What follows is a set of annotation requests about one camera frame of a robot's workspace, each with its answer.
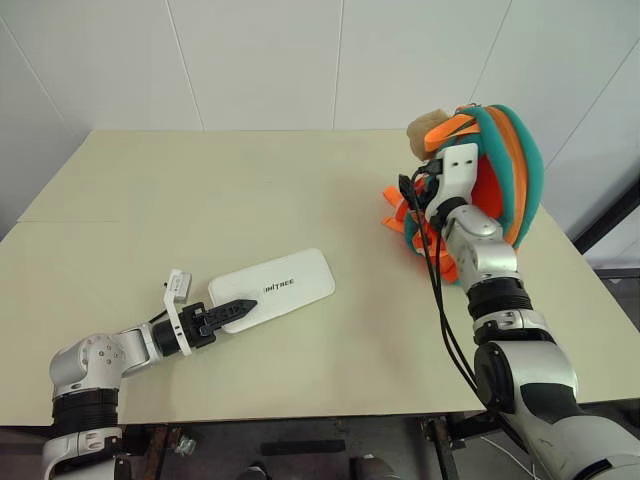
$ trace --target metal frame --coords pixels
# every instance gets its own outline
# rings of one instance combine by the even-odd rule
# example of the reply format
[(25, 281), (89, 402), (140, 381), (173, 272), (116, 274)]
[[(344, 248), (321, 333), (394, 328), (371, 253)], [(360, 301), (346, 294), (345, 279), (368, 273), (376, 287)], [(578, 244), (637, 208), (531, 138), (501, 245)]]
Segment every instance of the metal frame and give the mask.
[(425, 438), (433, 442), (443, 480), (459, 480), (456, 461), (453, 458), (453, 441), (449, 435), (446, 418), (423, 419), (420, 421), (420, 427)]
[(467, 418), (462, 415), (450, 415), (447, 419), (449, 434), (452, 441), (459, 442), (458, 448), (464, 446), (464, 440), (468, 438), (485, 435), (502, 428), (496, 416), (489, 412), (478, 413)]
[(640, 278), (640, 268), (600, 268), (594, 270), (602, 280), (615, 278)]
[(580, 253), (585, 253), (633, 212), (638, 205), (640, 205), (640, 177), (613, 205), (578, 235), (573, 241), (573, 245)]

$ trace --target beige tabletop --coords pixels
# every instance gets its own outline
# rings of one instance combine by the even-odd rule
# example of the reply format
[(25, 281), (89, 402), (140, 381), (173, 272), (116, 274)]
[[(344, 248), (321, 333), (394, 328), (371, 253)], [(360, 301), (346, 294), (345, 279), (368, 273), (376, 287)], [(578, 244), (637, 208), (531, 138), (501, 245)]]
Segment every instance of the beige tabletop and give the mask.
[[(321, 249), (333, 296), (123, 381), (125, 423), (480, 408), (449, 361), (422, 260), (383, 227), (381, 195), (416, 161), (399, 131), (92, 133), (0, 244), (0, 424), (48, 424), (61, 347), (190, 301), (214, 276)], [(528, 292), (566, 349), (579, 401), (640, 396), (640, 335), (549, 215), (520, 250)], [(444, 289), (472, 357), (459, 287)]]

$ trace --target silver robot arm segment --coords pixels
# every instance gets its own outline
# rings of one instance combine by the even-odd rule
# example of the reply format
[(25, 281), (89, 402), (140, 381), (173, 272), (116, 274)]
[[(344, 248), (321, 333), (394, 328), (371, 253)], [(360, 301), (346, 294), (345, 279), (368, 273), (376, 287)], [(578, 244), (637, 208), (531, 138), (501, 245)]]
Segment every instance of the silver robot arm segment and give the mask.
[(44, 446), (43, 478), (49, 479), (56, 466), (83, 463), (83, 478), (107, 470), (109, 476), (95, 478), (127, 478), (128, 464), (114, 458), (122, 443), (117, 426), (120, 382), (161, 359), (148, 323), (114, 335), (91, 335), (53, 357), (49, 375), (57, 437)]
[(143, 323), (116, 334), (96, 334), (60, 350), (51, 360), (53, 429), (44, 445), (43, 478), (128, 480), (131, 469), (122, 453), (118, 426), (118, 391), (123, 377), (141, 372), (163, 357), (215, 341), (215, 331), (244, 317), (257, 302), (238, 299), (205, 309), (185, 303), (191, 274), (172, 270), (164, 303), (168, 319)]
[(580, 409), (576, 373), (531, 306), (515, 251), (500, 224), (469, 204), (474, 147), (441, 153), (438, 190), (447, 195), (436, 195), (440, 203), (431, 202), (426, 214), (442, 226), (469, 299), (480, 400), (507, 421), (553, 479), (640, 478), (640, 442), (617, 423)]

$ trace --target white wall panel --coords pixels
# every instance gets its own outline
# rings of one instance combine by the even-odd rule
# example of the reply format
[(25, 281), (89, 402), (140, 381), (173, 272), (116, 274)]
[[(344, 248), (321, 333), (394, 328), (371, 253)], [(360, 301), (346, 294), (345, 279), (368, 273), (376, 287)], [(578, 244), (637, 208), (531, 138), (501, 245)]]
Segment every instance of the white wall panel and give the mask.
[(543, 204), (569, 237), (587, 228), (640, 175), (639, 88), (636, 45), (546, 170)]
[(77, 146), (0, 20), (0, 239)]
[(406, 128), (467, 103), (507, 0), (344, 0), (335, 127)]
[(330, 129), (339, 0), (172, 0), (207, 130)]
[(584, 257), (593, 268), (640, 267), (640, 208), (636, 208)]
[(637, 0), (514, 0), (473, 101), (511, 106), (548, 163), (637, 38)]
[(0, 15), (76, 132), (201, 128), (163, 0), (3, 0)]

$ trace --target floor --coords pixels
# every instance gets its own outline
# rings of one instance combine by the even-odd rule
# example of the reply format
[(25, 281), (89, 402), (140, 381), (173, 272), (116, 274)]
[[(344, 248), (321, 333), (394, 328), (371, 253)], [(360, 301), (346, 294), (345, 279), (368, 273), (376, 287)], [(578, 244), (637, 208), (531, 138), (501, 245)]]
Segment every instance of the floor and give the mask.
[[(631, 321), (640, 330), (640, 280), (603, 280)], [(640, 438), (639, 401), (609, 402), (592, 406), (602, 415), (624, 423)], [(416, 418), (362, 417), (320, 420), (279, 420), (264, 422), (193, 425), (189, 433), (198, 445), (190, 457), (169, 452), (161, 480), (174, 478), (234, 480), (249, 464), (262, 460), (274, 480), (347, 480), (349, 458), (373, 453), (384, 458), (405, 480), (440, 479), (437, 458), (431, 443), (422, 439)], [(502, 433), (486, 437), (511, 452), (524, 468), (531, 462)], [(344, 452), (285, 456), (260, 456), (264, 442), (331, 440), (345, 441)], [(24, 433), (0, 428), (0, 480), (37, 479), (43, 441)], [(531, 478), (506, 453), (482, 438), (466, 442), (454, 451), (462, 480), (520, 480)], [(142, 459), (134, 459), (140, 473)], [(538, 471), (537, 478), (545, 479)]]

